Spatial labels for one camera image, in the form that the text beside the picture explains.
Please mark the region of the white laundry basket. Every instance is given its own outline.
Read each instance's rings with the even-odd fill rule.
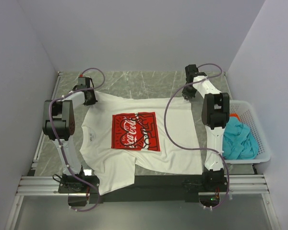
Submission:
[[[230,164],[248,164],[248,163],[261,163],[270,160],[271,151],[266,142],[264,132],[260,126],[259,120],[254,112],[252,106],[248,102],[231,100],[229,102],[229,112],[237,114],[242,123],[250,127],[253,136],[255,137],[259,151],[258,155],[253,160],[226,160]]]

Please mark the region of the marble tabletop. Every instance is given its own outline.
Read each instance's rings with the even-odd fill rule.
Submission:
[[[77,83],[79,74],[80,72],[60,73],[55,97],[66,95]],[[208,76],[212,76],[214,74],[216,74],[216,72],[207,72]],[[179,87],[185,84],[184,71],[111,71],[105,72],[105,75],[105,84],[99,88],[98,91],[124,98],[169,98]],[[98,86],[102,82],[102,76],[97,71],[87,72],[85,76],[91,77],[95,86]],[[230,95],[226,76],[224,74],[218,78],[211,79],[211,82],[221,92],[228,92]],[[179,92],[176,97],[181,97],[181,92]],[[197,93],[195,98],[191,100],[191,104],[199,145],[200,147],[206,147],[206,129],[201,119],[203,106],[202,96]],[[83,140],[81,124],[87,110],[88,107],[79,106],[74,111],[76,129],[73,139],[77,156],[84,169],[90,169],[90,167],[85,163],[79,149]],[[206,159],[206,151],[202,150],[201,155],[202,163],[204,164]],[[229,165],[229,172],[231,174],[254,174],[251,164]],[[48,137],[45,137],[44,142],[42,143],[41,151],[39,152],[35,176],[52,176],[55,173],[62,174],[62,163],[54,144]],[[168,173],[147,170],[137,165],[135,168],[135,175],[164,174]]]

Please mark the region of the blue towel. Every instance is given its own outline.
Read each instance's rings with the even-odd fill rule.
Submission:
[[[226,124],[223,151],[226,160],[251,160],[258,154],[258,143],[250,128],[236,117],[230,117]]]

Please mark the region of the purple cable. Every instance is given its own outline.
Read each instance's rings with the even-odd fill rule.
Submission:
[[[75,90],[75,91],[73,91],[73,92],[70,92],[69,94],[67,94],[67,95],[64,96],[64,97],[54,99],[53,101],[51,101],[51,103],[50,103],[50,105],[49,105],[49,111],[48,111],[48,112],[49,112],[49,119],[50,119],[50,123],[51,123],[51,128],[52,128],[52,130],[53,130],[54,136],[56,137],[56,139],[58,140],[59,145],[61,146],[62,156],[63,156],[63,158],[64,158],[64,162],[65,162],[65,165],[66,165],[68,171],[69,171],[70,174],[71,174],[74,178],[76,178],[78,181],[87,184],[88,186],[90,186],[91,188],[93,188],[95,191],[97,191],[97,195],[98,195],[97,202],[96,202],[96,204],[94,204],[92,207],[90,207],[90,208],[88,208],[88,209],[76,209],[76,208],[74,208],[74,207],[71,208],[71,209],[73,209],[73,210],[75,210],[75,211],[78,211],[78,212],[86,212],[86,211],[90,211],[90,210],[94,209],[94,208],[99,204],[99,202],[100,202],[100,194],[99,194],[98,189],[97,189],[94,185],[92,185],[91,183],[86,182],[86,181],[82,180],[81,178],[77,177],[77,176],[75,175],[75,173],[70,169],[69,164],[68,164],[68,161],[67,161],[67,158],[66,158],[66,154],[65,154],[65,151],[64,151],[64,148],[63,148],[63,144],[62,144],[62,142],[61,142],[61,140],[60,140],[60,138],[59,138],[59,135],[58,135],[58,133],[57,133],[55,127],[54,127],[53,118],[52,118],[52,106],[53,106],[53,104],[54,104],[55,102],[60,101],[60,100],[63,100],[63,99],[67,99],[70,95],[72,95],[72,94],[74,94],[74,93],[76,93],[76,92],[83,92],[83,91],[87,91],[87,90],[94,90],[94,89],[98,89],[99,87],[101,87],[101,86],[105,83],[106,76],[105,76],[105,74],[104,74],[100,69],[97,69],[97,68],[88,68],[88,69],[84,70],[84,71],[81,73],[81,75],[83,75],[85,72],[87,72],[88,70],[91,70],[91,69],[98,70],[98,71],[102,74],[102,76],[103,76],[103,81],[102,81],[102,83],[101,83],[99,86],[96,86],[96,87],[93,87],[93,88],[88,88],[88,89]]]
[[[218,76],[220,76],[220,75],[223,73],[222,68],[221,68],[220,66],[218,66],[217,64],[214,64],[214,63],[203,64],[203,65],[198,66],[198,68],[199,68],[199,67],[202,67],[202,66],[206,66],[206,65],[216,66],[216,67],[218,67],[218,68],[220,69],[220,71],[221,71],[221,72],[220,72],[219,74],[217,74],[217,75],[214,75],[214,76],[211,76],[211,77],[207,77],[207,79],[218,77]],[[176,92],[175,92],[175,93],[171,96],[171,98],[169,99],[168,104],[167,104],[167,106],[166,106],[166,108],[165,108],[165,111],[164,111],[164,118],[163,118],[163,121],[164,121],[164,129],[165,129],[165,132],[166,132],[167,137],[169,138],[169,140],[170,140],[174,145],[176,145],[177,147],[179,147],[179,148],[181,148],[181,149],[183,149],[183,150],[208,150],[208,151],[212,151],[213,153],[215,153],[215,154],[217,154],[217,155],[220,156],[220,158],[221,158],[221,160],[222,160],[222,162],[223,162],[223,165],[224,165],[225,168],[226,168],[226,173],[227,173],[227,190],[226,190],[226,194],[225,194],[225,198],[226,198],[226,197],[228,196],[228,193],[229,193],[229,170],[228,170],[228,166],[227,166],[227,164],[226,164],[226,162],[225,162],[225,159],[224,159],[224,157],[222,156],[222,154],[221,154],[220,152],[218,152],[217,150],[211,149],[211,148],[186,148],[186,147],[180,146],[179,144],[177,144],[177,143],[171,138],[171,136],[170,136],[169,133],[168,133],[168,128],[167,128],[167,113],[168,113],[168,107],[169,107],[169,104],[171,103],[171,101],[172,101],[172,100],[174,99],[174,97],[176,96],[176,94],[177,94],[180,90],[182,90],[184,87],[186,87],[186,86],[194,85],[194,84],[203,82],[203,81],[205,81],[205,80],[206,80],[206,79],[202,79],[202,80],[199,80],[199,81],[196,81],[196,82],[191,82],[191,83],[185,84],[185,85],[181,86],[179,89],[176,90]],[[222,199],[221,202],[220,202],[218,205],[212,207],[212,209],[215,209],[215,208],[219,207],[221,204],[223,204],[224,200],[225,200],[225,199]]]

